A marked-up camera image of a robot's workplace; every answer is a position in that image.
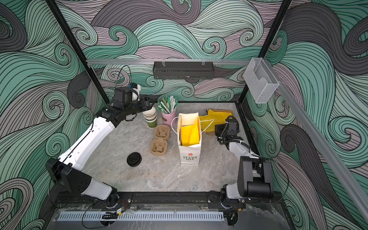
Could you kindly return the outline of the white paper takeout bag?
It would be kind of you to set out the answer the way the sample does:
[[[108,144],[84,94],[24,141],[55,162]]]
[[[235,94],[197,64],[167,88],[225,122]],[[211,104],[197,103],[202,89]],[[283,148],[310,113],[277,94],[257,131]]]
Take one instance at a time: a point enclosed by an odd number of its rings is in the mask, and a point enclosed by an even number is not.
[[[182,146],[181,145],[181,127],[185,125],[193,125],[195,119],[198,118],[199,128],[200,128],[200,143],[197,145],[192,146]],[[182,114],[180,113],[179,116],[175,117],[171,123],[171,129],[177,135],[177,144],[179,148],[180,154],[180,161],[182,166],[186,165],[199,165],[200,160],[200,153],[202,147],[202,131],[201,128],[201,121],[199,119],[198,113],[191,113],[191,114]]]

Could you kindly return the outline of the yellow paper napkin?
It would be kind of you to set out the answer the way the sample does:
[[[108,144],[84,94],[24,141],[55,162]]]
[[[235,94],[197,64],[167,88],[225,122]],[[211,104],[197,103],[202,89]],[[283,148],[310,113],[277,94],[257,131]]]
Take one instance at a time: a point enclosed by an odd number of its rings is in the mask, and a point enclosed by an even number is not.
[[[185,125],[181,127],[181,145],[192,146],[200,143],[200,128],[198,118],[195,119],[193,125]]]

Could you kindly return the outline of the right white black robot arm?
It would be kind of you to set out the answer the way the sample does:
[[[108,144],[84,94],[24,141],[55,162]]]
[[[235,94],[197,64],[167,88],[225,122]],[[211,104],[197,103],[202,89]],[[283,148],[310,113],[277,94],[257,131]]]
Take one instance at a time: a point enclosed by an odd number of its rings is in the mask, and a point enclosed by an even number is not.
[[[220,191],[220,199],[271,199],[274,196],[271,160],[254,153],[238,136],[239,131],[239,122],[234,116],[228,116],[225,123],[215,126],[218,143],[239,161],[237,182],[225,185]]]

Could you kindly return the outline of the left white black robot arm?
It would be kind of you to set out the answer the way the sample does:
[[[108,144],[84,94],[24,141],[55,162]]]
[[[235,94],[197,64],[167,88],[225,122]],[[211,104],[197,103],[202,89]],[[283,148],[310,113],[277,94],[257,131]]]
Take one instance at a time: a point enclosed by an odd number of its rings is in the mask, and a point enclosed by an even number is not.
[[[153,103],[148,97],[141,97],[140,91],[141,86],[136,83],[115,88],[113,100],[97,113],[85,133],[57,159],[51,158],[46,162],[46,169],[56,185],[73,196],[91,196],[106,202],[110,208],[116,206],[117,190],[96,181],[82,169],[104,138],[122,121],[152,109]]]

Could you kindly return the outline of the yellow napkin stack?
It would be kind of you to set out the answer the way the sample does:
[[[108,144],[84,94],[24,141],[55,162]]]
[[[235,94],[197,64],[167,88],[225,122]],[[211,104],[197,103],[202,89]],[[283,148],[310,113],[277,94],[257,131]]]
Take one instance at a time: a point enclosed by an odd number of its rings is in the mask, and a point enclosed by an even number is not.
[[[233,116],[231,110],[208,109],[207,115],[199,116],[202,131],[215,132],[215,126],[225,124],[228,116]]]

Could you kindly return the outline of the stack of green paper cups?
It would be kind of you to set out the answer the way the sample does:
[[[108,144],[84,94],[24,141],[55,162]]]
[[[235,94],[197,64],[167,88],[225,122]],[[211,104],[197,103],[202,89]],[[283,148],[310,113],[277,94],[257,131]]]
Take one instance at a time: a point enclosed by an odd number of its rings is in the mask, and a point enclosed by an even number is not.
[[[143,116],[148,127],[155,128],[157,126],[157,113],[155,107],[152,107],[150,110],[144,111]]]

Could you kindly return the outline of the pink cup holder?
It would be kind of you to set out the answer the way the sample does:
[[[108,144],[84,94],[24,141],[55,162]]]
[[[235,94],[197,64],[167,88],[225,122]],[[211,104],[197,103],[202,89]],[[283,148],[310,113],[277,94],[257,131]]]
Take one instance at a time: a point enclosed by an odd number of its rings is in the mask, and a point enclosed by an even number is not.
[[[161,112],[161,115],[162,115],[163,124],[167,126],[171,126],[172,121],[176,117],[176,110],[174,109],[174,111],[169,114]]]

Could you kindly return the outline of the brown pulp cup carrier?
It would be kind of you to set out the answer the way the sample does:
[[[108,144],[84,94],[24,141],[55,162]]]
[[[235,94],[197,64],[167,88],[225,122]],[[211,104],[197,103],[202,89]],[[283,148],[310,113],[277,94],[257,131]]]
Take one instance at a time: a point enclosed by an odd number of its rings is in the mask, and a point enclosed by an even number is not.
[[[150,152],[155,156],[164,156],[168,150],[168,138],[171,129],[167,125],[158,125],[154,130],[155,139],[150,145]]]

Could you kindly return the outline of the stack of black cup lids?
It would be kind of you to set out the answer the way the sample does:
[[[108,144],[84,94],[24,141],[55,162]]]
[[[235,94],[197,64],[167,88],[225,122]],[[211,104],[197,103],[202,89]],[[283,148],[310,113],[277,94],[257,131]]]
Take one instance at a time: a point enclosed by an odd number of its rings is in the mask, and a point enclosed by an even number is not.
[[[133,153],[131,153],[131,154],[128,155],[126,161],[127,161],[127,164],[130,167],[136,167],[136,166],[138,166],[141,163],[142,156],[138,152],[133,152]]]

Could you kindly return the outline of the black wall-mounted tray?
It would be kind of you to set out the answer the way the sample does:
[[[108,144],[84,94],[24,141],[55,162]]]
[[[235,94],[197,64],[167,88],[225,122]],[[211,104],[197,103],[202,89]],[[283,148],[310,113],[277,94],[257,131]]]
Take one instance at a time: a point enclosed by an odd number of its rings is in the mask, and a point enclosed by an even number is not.
[[[165,65],[155,62],[152,71],[154,78],[159,80],[212,79],[215,75],[212,62],[167,62]]]

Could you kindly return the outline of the aluminium rail back wall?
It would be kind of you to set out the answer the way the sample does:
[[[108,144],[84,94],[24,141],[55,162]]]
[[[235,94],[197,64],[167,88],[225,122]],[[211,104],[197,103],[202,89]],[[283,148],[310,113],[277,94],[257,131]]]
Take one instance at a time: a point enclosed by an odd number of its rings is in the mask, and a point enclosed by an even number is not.
[[[153,65],[155,62],[161,62],[165,65],[167,62],[212,62],[214,65],[248,65],[250,60],[234,59],[134,59],[134,58],[92,58],[86,60],[88,65]]]

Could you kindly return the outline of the aluminium rail wall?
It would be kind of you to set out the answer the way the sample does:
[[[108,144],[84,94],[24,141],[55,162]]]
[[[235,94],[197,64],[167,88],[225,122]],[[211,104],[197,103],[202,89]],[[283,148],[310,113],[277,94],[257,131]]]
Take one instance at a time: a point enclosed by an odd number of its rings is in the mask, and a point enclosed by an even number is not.
[[[234,59],[134,59],[134,58],[92,58],[86,60],[88,65],[153,65],[155,62],[161,62],[165,65],[167,62],[212,62],[214,65],[248,65],[250,60]]]
[[[301,122],[305,132],[311,138],[315,147],[322,154],[330,168],[334,172],[335,176],[339,179],[340,183],[360,211],[365,220],[368,220],[368,195],[359,184],[351,171],[340,159],[336,151],[333,149],[329,141],[318,129],[316,124],[312,121],[306,111],[295,100],[291,91],[286,87],[285,83],[279,79],[277,73],[273,69],[269,61],[264,60],[265,69],[268,70],[271,76],[279,83],[280,94],[284,97],[285,101],[289,105],[290,109],[294,112],[297,119]]]

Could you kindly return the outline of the clear acrylic wall holder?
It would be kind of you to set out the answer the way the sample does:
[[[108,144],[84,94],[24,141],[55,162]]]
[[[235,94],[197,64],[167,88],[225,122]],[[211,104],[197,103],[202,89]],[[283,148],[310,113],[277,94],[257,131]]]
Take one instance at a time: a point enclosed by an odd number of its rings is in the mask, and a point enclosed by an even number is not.
[[[266,104],[279,87],[273,66],[263,58],[252,58],[243,78],[256,104]]]

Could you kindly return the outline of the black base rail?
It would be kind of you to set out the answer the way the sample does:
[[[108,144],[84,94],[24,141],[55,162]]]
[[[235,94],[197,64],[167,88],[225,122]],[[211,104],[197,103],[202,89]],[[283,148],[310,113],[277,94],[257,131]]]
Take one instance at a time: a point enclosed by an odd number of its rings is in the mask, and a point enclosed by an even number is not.
[[[87,195],[71,195],[60,192],[53,204],[63,208],[72,204],[93,204],[95,209],[132,209],[139,205],[198,205],[218,210],[245,208],[248,203],[278,204],[284,201],[283,195],[276,192],[272,199],[226,198],[221,192],[117,192],[113,198],[100,200]]]

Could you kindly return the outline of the aluminium rail right wall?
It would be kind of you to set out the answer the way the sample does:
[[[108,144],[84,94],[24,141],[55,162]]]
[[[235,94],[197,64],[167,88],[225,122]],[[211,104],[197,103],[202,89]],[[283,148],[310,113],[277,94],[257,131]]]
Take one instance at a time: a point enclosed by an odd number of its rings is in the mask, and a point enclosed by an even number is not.
[[[339,179],[340,183],[360,211],[365,220],[368,220],[368,195],[359,184],[351,171],[340,159],[336,151],[333,149],[329,141],[318,129],[316,124],[312,121],[306,111],[295,100],[291,91],[286,87],[285,83],[279,79],[277,73],[273,69],[269,61],[264,60],[265,69],[268,70],[271,76],[279,83],[280,94],[284,97],[285,101],[289,105],[290,109],[294,112],[297,119],[301,122],[305,132],[311,138],[315,147],[322,154],[330,168],[334,172],[335,176]]]

